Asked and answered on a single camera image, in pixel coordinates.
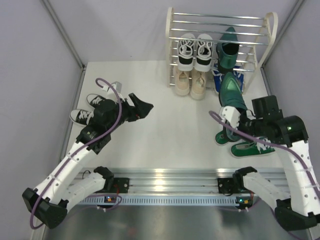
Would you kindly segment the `dark green leather shoe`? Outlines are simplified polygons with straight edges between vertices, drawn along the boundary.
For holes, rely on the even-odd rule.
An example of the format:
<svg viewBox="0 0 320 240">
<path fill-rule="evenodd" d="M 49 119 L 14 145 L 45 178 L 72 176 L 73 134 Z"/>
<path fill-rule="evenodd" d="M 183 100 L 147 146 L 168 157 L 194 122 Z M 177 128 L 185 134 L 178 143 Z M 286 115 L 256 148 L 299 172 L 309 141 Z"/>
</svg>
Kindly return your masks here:
<svg viewBox="0 0 320 240">
<path fill-rule="evenodd" d="M 221 107 L 231 106 L 235 107 L 240 113 L 244 111 L 247 113 L 248 108 L 243 99 L 240 87 L 232 72 L 228 72 L 224 75 L 218 98 Z M 229 123 L 224 121 L 223 132 L 227 135 L 227 137 L 230 140 L 235 138 L 241 139 L 241 136 L 233 132 L 230 128 L 227 128 L 227 125 L 229 125 Z"/>
<path fill-rule="evenodd" d="M 220 42 L 216 45 L 216 53 L 218 56 L 217 69 L 221 74 L 232 72 L 236 65 L 240 48 L 237 41 L 236 30 L 230 26 L 226 29 L 226 33 L 221 36 Z"/>
</svg>

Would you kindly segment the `blue sneaker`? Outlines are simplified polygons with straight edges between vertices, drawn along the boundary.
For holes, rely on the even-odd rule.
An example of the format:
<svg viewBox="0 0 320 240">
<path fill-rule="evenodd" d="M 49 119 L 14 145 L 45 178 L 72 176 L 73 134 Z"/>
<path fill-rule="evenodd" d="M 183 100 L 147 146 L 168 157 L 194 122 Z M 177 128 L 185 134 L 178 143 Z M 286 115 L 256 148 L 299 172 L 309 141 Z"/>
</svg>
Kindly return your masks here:
<svg viewBox="0 0 320 240">
<path fill-rule="evenodd" d="M 239 88 L 241 92 L 244 92 L 245 89 L 245 78 L 244 78 L 244 73 L 242 71 L 233 71 L 233 75 L 239 85 Z"/>
<path fill-rule="evenodd" d="M 224 75 L 217 69 L 212 70 L 215 92 L 219 94 Z"/>
</svg>

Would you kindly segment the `beige lace sneaker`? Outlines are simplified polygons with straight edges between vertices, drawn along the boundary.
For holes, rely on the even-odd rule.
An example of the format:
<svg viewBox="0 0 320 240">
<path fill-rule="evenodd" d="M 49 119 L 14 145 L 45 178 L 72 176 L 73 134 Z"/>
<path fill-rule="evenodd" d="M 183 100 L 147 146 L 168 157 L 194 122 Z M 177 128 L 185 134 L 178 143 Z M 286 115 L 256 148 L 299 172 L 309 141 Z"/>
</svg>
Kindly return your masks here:
<svg viewBox="0 0 320 240">
<path fill-rule="evenodd" d="M 177 66 L 173 68 L 175 92 L 179 96 L 186 96 L 190 92 L 190 71 L 181 71 Z"/>
<path fill-rule="evenodd" d="M 195 100 L 202 100 L 205 98 L 207 86 L 207 74 L 205 72 L 193 69 L 191 71 L 191 90 L 190 95 Z"/>
</svg>

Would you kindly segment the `black white sneaker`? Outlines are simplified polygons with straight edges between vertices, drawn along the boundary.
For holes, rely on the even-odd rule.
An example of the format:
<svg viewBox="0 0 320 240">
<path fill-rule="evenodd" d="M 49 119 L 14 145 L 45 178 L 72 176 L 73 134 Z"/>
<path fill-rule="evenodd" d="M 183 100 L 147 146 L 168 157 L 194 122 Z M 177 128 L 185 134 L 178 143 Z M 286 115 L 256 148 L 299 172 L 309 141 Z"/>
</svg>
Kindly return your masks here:
<svg viewBox="0 0 320 240">
<path fill-rule="evenodd" d="M 193 69 L 194 39 L 192 33 L 185 33 L 177 43 L 177 68 L 180 71 L 188 72 Z"/>
<path fill-rule="evenodd" d="M 194 68 L 199 72 L 208 72 L 211 68 L 214 42 L 212 42 L 212 37 L 206 33 L 200 34 L 197 39 Z"/>
</svg>

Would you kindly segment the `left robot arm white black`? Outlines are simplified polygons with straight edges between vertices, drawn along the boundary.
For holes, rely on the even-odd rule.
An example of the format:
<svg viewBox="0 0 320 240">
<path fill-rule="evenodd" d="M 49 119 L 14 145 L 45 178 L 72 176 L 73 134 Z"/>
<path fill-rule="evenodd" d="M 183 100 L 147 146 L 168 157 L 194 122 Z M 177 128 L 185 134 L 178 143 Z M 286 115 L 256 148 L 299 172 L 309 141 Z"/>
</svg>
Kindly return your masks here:
<svg viewBox="0 0 320 240">
<path fill-rule="evenodd" d="M 76 109 L 70 113 L 74 123 L 83 126 L 64 159 L 35 188 L 26 188 L 22 199 L 31 213 L 49 229 L 54 229 L 66 218 L 69 211 L 93 193 L 109 193 L 114 188 L 114 174 L 103 166 L 76 184 L 72 181 L 85 165 L 95 159 L 111 141 L 111 134 L 125 122 L 144 119 L 153 109 L 151 103 L 129 94 L 133 102 L 120 94 L 103 97 L 91 93 L 86 97 L 92 111 Z"/>
</svg>

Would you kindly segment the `cream metal shoe shelf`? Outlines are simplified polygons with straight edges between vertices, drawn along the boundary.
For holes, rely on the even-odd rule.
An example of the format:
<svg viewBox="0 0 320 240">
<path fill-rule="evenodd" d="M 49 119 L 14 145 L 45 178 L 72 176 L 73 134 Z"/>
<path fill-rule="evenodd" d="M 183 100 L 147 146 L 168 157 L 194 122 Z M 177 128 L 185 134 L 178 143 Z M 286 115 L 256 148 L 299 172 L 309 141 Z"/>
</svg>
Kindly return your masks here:
<svg viewBox="0 0 320 240">
<path fill-rule="evenodd" d="M 256 75 L 260 72 L 276 40 L 278 29 L 278 15 L 268 12 L 265 17 L 253 16 L 227 16 L 216 14 L 196 14 L 176 12 L 172 7 L 168 9 L 166 17 L 166 67 L 167 85 L 174 86 L 173 69 L 178 66 L 177 44 L 181 36 L 186 33 L 194 35 L 193 69 L 196 63 L 196 48 L 198 36 L 208 34 L 214 42 L 213 55 L 210 70 L 206 74 L 212 74 L 212 70 L 218 66 L 217 43 L 226 29 L 234 27 L 239 44 L 236 64 L 231 71 L 242 71 L 244 74 L 245 93 Z M 190 86 L 192 85 L 192 70 L 190 71 Z"/>
</svg>

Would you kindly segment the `green sneaker lower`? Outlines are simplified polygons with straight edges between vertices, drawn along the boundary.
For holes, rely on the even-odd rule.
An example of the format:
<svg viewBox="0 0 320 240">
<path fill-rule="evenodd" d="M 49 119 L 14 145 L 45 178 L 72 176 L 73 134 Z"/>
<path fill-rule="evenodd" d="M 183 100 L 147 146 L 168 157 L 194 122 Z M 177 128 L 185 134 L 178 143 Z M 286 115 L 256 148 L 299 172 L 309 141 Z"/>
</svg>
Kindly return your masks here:
<svg viewBox="0 0 320 240">
<path fill-rule="evenodd" d="M 231 147 L 231 154 L 236 158 L 265 156 L 275 152 L 275 149 L 259 142 L 241 142 Z"/>
</svg>

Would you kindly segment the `green sneaker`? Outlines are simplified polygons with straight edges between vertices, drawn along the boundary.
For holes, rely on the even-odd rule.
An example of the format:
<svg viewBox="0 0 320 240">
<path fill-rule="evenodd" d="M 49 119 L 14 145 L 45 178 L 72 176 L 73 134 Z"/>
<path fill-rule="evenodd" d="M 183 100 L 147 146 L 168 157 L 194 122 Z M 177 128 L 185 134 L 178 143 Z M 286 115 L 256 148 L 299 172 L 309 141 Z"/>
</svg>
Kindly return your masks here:
<svg viewBox="0 0 320 240">
<path fill-rule="evenodd" d="M 229 139 L 227 137 L 227 134 L 224 133 L 224 131 L 220 131 L 218 132 L 216 135 L 215 135 L 215 142 L 217 145 L 219 146 L 224 146 L 228 143 L 235 143 L 235 142 L 238 142 L 240 140 L 239 137 L 236 137 L 236 138 L 233 138 L 233 139 Z"/>
<path fill-rule="evenodd" d="M 231 154 L 236 158 L 265 156 L 275 152 L 275 149 L 259 142 L 241 142 L 231 147 Z"/>
</svg>

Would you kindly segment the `black low sneaker upper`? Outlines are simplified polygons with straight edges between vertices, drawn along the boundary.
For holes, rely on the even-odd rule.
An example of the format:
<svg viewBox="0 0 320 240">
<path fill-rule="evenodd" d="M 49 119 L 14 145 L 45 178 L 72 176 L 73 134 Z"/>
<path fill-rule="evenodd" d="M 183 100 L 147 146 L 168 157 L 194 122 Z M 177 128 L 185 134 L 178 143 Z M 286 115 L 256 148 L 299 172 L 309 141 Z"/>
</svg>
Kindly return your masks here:
<svg viewBox="0 0 320 240">
<path fill-rule="evenodd" d="M 99 94 L 91 93 L 87 95 L 86 101 L 92 108 L 97 108 L 101 106 L 107 99 Z"/>
</svg>

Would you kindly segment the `black low sneaker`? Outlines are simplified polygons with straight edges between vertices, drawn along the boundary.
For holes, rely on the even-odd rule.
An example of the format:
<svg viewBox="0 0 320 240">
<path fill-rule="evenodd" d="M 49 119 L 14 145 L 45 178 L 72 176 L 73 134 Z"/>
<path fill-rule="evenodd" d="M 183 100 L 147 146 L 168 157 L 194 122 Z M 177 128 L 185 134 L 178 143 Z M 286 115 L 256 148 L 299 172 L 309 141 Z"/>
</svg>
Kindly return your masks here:
<svg viewBox="0 0 320 240">
<path fill-rule="evenodd" d="M 97 108 L 101 106 L 107 99 L 99 94 L 91 93 L 87 95 L 86 101 L 92 108 Z"/>
<path fill-rule="evenodd" d="M 74 109 L 70 112 L 69 118 L 74 124 L 85 127 L 89 124 L 91 118 L 94 117 L 93 111 L 83 109 Z"/>
</svg>

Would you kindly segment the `green sneaker upper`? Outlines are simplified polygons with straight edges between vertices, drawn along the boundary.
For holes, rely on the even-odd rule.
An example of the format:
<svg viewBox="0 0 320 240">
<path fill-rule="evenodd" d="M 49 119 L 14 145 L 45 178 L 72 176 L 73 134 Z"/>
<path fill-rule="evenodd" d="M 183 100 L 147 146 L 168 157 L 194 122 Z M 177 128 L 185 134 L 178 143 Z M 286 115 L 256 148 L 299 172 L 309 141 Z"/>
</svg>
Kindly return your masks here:
<svg viewBox="0 0 320 240">
<path fill-rule="evenodd" d="M 220 131 L 218 132 L 216 135 L 215 135 L 215 142 L 217 145 L 219 146 L 224 146 L 228 143 L 235 143 L 235 142 L 238 142 L 240 140 L 239 137 L 236 137 L 236 138 L 233 138 L 233 139 L 229 139 L 227 137 L 227 134 L 224 133 L 224 131 Z"/>
</svg>

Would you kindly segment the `black low sneaker lower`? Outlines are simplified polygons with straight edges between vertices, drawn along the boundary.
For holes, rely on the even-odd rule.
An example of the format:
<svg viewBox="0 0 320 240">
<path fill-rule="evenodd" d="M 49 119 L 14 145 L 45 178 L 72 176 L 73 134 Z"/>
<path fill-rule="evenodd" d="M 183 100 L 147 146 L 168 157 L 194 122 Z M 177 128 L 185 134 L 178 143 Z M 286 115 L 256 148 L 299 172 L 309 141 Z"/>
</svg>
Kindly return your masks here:
<svg viewBox="0 0 320 240">
<path fill-rule="evenodd" d="M 89 124 L 91 118 L 94 117 L 93 111 L 83 109 L 74 109 L 70 112 L 69 118 L 74 124 L 85 127 Z"/>
</svg>

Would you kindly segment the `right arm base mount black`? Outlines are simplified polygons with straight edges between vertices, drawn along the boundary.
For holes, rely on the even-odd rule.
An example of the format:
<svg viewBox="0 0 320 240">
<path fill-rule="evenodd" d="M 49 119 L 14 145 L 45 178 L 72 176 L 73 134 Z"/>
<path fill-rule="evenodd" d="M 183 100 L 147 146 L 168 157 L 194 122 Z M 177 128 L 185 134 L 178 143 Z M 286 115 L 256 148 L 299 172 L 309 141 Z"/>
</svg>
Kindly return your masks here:
<svg viewBox="0 0 320 240">
<path fill-rule="evenodd" d="M 218 192 L 225 196 L 234 194 L 249 194 L 250 191 L 240 185 L 232 177 L 220 177 L 217 179 Z"/>
</svg>

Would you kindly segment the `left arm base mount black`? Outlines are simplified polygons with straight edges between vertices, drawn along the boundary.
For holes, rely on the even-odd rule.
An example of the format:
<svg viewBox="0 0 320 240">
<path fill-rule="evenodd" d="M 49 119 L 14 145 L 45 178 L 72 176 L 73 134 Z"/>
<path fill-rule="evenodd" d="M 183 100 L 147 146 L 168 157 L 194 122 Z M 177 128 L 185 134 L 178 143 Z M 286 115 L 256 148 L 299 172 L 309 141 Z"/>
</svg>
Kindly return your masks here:
<svg viewBox="0 0 320 240">
<path fill-rule="evenodd" d="M 127 194 L 130 187 L 130 179 L 127 177 L 114 177 L 112 182 L 106 183 L 98 193 Z"/>
</svg>

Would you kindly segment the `aluminium rail base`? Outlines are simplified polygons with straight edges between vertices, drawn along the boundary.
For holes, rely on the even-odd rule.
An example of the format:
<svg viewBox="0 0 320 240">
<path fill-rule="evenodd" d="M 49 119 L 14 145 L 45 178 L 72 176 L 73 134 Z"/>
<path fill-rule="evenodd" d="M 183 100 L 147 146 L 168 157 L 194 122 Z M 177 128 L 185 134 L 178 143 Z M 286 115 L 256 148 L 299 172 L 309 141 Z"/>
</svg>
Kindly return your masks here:
<svg viewBox="0 0 320 240">
<path fill-rule="evenodd" d="M 116 178 L 129 178 L 129 195 L 217 195 L 218 179 L 230 178 L 237 168 L 111 168 Z"/>
</svg>

